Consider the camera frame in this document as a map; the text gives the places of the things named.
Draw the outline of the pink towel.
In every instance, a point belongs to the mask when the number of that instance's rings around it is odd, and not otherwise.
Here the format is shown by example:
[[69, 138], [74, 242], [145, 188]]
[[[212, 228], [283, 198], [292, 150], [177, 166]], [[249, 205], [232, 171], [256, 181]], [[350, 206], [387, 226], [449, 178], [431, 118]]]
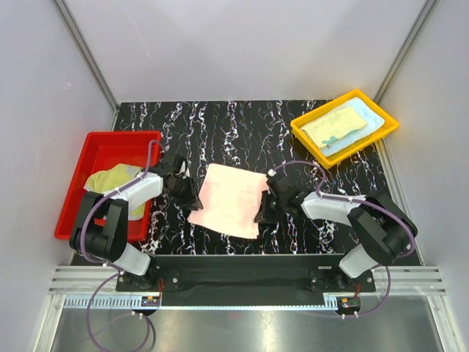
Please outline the pink towel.
[[266, 175], [231, 166], [209, 164], [199, 192], [201, 210], [192, 211], [188, 222], [223, 235], [253, 240], [259, 236], [254, 219]]

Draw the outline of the yellow green towel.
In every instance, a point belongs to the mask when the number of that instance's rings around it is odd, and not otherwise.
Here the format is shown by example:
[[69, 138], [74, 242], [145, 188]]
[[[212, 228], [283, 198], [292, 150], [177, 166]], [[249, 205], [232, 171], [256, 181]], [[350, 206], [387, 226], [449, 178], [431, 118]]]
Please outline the yellow green towel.
[[353, 107], [331, 111], [300, 128], [319, 150], [329, 148], [368, 125]]

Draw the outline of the light blue towel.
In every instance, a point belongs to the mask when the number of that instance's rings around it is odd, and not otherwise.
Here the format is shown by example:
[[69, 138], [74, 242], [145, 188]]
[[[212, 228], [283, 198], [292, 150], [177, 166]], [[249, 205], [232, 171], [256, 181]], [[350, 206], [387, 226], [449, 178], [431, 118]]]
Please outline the light blue towel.
[[372, 133], [381, 128], [385, 120], [370, 109], [365, 102], [356, 97], [348, 100], [340, 106], [334, 108], [321, 119], [332, 117], [333, 115], [339, 116], [336, 121], [339, 123], [340, 128], [345, 128], [346, 131], [342, 137], [337, 133], [332, 133], [329, 136], [328, 146], [324, 146], [321, 151], [326, 157], [330, 157], [341, 150], [351, 146], [355, 142], [366, 138]]

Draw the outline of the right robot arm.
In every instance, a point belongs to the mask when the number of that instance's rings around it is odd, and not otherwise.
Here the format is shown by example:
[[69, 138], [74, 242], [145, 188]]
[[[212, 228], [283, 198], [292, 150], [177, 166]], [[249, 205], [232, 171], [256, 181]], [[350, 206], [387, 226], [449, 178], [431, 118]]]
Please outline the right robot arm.
[[267, 173], [267, 190], [254, 221], [278, 222], [292, 217], [327, 220], [353, 228], [359, 244], [340, 260], [333, 282], [340, 290], [357, 285], [359, 276], [379, 265], [390, 266], [416, 246], [416, 226], [386, 194], [346, 197], [321, 191], [302, 191], [287, 176]]

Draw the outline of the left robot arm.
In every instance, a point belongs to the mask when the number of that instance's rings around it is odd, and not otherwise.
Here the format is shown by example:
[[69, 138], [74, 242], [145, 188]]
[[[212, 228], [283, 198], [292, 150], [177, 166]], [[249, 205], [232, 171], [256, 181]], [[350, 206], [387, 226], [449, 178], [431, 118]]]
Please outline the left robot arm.
[[128, 182], [105, 193], [87, 191], [83, 196], [70, 235], [69, 245], [91, 263], [107, 264], [133, 275], [142, 290], [158, 283], [152, 258], [128, 242], [130, 213], [147, 201], [169, 194], [182, 209], [201, 210], [196, 184], [190, 176], [187, 158], [165, 153]]

